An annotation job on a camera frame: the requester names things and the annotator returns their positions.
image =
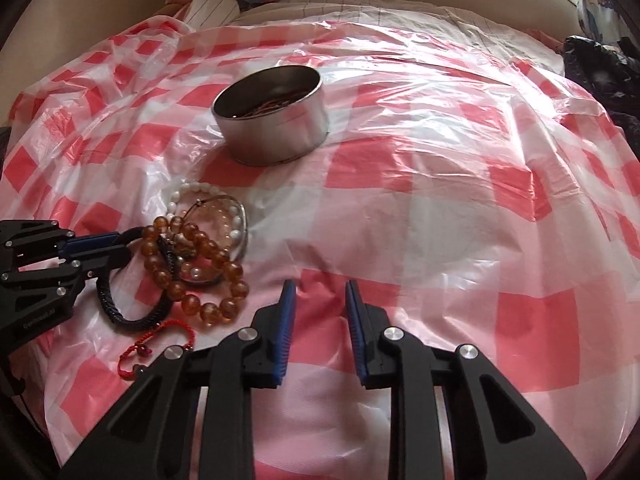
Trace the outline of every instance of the bracelet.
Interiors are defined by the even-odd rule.
[[[142,227],[129,229],[123,232],[123,234],[121,234],[114,243],[129,245],[130,243],[142,238],[142,233]],[[177,278],[178,269],[175,265],[175,255],[169,250],[169,247],[164,242],[160,242],[158,248],[159,254],[162,254],[166,261],[168,272]],[[168,297],[167,293],[163,291],[156,306],[145,317],[137,320],[126,319],[113,302],[109,276],[110,272],[108,270],[98,274],[98,279],[95,282],[95,288],[98,293],[98,299],[100,300],[100,307],[106,314],[107,318],[109,318],[109,321],[111,321],[111,323],[113,323],[117,328],[126,332],[143,332],[144,330],[149,330],[157,326],[169,315],[174,302]]]
[[[132,380],[134,380],[136,378],[137,373],[139,373],[141,370],[144,370],[146,368],[145,365],[134,365],[133,370],[131,370],[131,371],[123,370],[122,369],[122,361],[124,359],[128,358],[133,352],[136,352],[140,357],[145,357],[145,358],[150,357],[151,354],[153,353],[153,351],[152,351],[151,348],[149,348],[145,344],[145,342],[149,341],[158,332],[160,332],[161,330],[164,330],[165,328],[167,328],[169,326],[177,326],[177,327],[185,329],[187,331],[187,333],[189,334],[189,341],[188,341],[187,344],[181,345],[181,346],[182,346],[182,348],[184,348],[185,352],[193,350],[193,348],[195,346],[195,339],[196,339],[196,334],[193,331],[193,328],[191,328],[189,325],[187,325],[183,321],[180,321],[180,320],[177,320],[177,319],[170,319],[168,321],[165,321],[164,323],[159,324],[153,330],[150,330],[145,335],[140,337],[135,343],[133,343],[133,345],[131,345],[129,348],[127,348],[120,355],[120,357],[118,359],[118,375],[121,378],[123,378],[126,381],[132,381]]]

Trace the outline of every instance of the amber bead bracelet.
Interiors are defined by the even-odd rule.
[[[203,258],[209,263],[209,269],[198,268],[203,274],[213,273],[222,275],[229,282],[229,297],[220,302],[200,303],[200,298],[187,293],[187,286],[181,280],[172,278],[171,272],[166,268],[164,258],[159,254],[162,240],[165,237],[172,239],[182,235],[185,240],[193,244],[196,257]],[[202,231],[197,224],[185,222],[180,216],[174,216],[169,221],[164,216],[159,216],[153,225],[146,226],[142,231],[142,245],[140,252],[145,257],[145,269],[151,272],[153,280],[167,294],[170,300],[180,301],[182,310],[187,316],[200,314],[200,319],[208,325],[217,325],[233,322],[238,316],[241,303],[249,294],[249,285],[242,281],[244,270],[242,265],[233,262],[227,249],[222,249]],[[178,271],[179,276],[193,276],[194,265],[191,262],[183,262]]]

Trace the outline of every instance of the black braided bracelet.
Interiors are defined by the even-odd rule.
[[[129,245],[130,243],[142,238],[142,227],[134,227],[123,232],[114,244]],[[160,253],[164,256],[174,279],[178,279],[177,266],[175,265],[175,254],[169,249],[163,238],[158,238],[158,247]],[[138,320],[126,319],[118,308],[113,303],[111,296],[111,285],[109,283],[109,271],[105,271],[98,275],[98,279],[95,282],[95,288],[98,292],[98,298],[100,299],[100,306],[103,312],[109,318],[117,328],[125,330],[126,332],[144,332],[157,326],[160,322],[164,321],[171,311],[171,307],[174,302],[169,299],[166,291],[162,292],[160,300],[145,317]]]

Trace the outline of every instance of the white wall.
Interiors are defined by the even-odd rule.
[[[164,0],[33,0],[0,50],[0,124],[28,85],[163,4]]]

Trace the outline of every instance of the bed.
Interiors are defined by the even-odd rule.
[[[291,164],[239,165],[213,98],[292,62],[327,83],[327,142]],[[164,213],[184,179],[244,201],[254,293],[237,325],[197,326],[197,345],[298,282],[287,381],[254,400],[260,480],[385,477],[388,396],[362,390],[349,364],[347,278],[424,342],[482,348],[596,478],[640,412],[640,177],[602,106],[561,73],[527,34],[452,7],[193,0],[181,20],[149,18],[20,95],[0,214],[123,230]],[[114,279],[130,316],[155,301],[140,263]],[[126,387],[114,365],[130,336],[90,286],[77,305],[15,364],[61,462]]]

